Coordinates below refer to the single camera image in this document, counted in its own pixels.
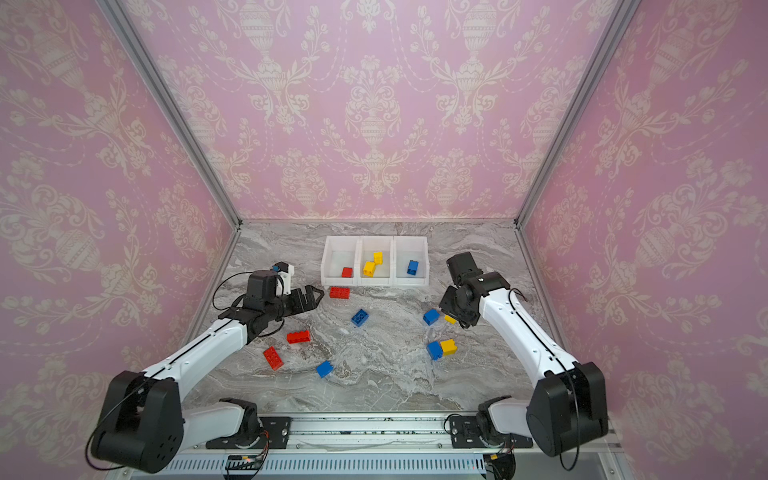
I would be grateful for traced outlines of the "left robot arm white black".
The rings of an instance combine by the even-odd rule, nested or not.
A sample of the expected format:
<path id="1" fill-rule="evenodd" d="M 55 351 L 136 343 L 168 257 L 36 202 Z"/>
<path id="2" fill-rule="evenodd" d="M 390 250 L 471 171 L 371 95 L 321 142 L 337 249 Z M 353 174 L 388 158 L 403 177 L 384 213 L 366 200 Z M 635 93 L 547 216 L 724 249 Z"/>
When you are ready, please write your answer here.
<path id="1" fill-rule="evenodd" d="M 219 308 L 206 331 L 142 371 L 116 375 L 84 447 L 88 466 L 96 469 L 103 461 L 106 471 L 131 468 L 154 474 L 178 453 L 209 442 L 267 451 L 269 432 L 255 403 L 223 398 L 185 410 L 183 401 L 220 363 L 271 335 L 271 323 L 282 326 L 287 318 L 320 305 L 323 289 L 290 289 L 290 278 L 290 267 L 283 263 L 250 272 L 245 293 Z"/>

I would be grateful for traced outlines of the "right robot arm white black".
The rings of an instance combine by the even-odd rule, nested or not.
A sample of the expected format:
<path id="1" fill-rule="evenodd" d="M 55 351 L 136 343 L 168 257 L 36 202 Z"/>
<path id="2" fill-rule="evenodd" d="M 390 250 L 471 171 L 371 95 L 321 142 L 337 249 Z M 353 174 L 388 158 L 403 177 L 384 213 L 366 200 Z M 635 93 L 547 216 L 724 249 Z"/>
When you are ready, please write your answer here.
<path id="1" fill-rule="evenodd" d="M 551 338 L 524 301 L 500 274 L 472 267 L 452 275 L 440 309 L 466 329 L 489 323 L 533 387 L 525 406 L 509 397 L 480 404 L 481 438 L 496 445 L 509 436 L 527 437 L 544 454 L 559 457 L 609 433 L 606 380 L 595 363 L 580 362 Z"/>

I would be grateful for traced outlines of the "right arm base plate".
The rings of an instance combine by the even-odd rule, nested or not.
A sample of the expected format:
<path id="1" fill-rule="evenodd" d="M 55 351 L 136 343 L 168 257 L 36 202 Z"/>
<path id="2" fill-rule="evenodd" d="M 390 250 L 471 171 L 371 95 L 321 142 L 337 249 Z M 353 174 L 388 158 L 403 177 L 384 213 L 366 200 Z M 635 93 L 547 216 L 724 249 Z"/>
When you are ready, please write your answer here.
<path id="1" fill-rule="evenodd" d="M 500 434 L 491 429 L 485 420 L 479 422 L 476 415 L 451 413 L 443 421 L 443 429 L 450 436 L 454 449 L 491 448 L 509 451 L 516 448 L 530 449 L 531 438 L 516 434 Z"/>

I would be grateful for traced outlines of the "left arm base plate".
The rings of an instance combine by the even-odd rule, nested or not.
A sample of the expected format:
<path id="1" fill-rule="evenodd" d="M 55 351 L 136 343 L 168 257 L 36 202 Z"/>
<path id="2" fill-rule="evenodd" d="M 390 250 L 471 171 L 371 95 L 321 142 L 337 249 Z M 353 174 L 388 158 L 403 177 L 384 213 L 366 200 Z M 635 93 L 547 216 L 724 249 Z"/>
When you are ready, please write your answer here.
<path id="1" fill-rule="evenodd" d="M 289 416 L 260 417 L 254 433 L 220 437 L 208 441 L 205 446 L 208 450 L 285 450 L 290 439 L 291 423 Z"/>

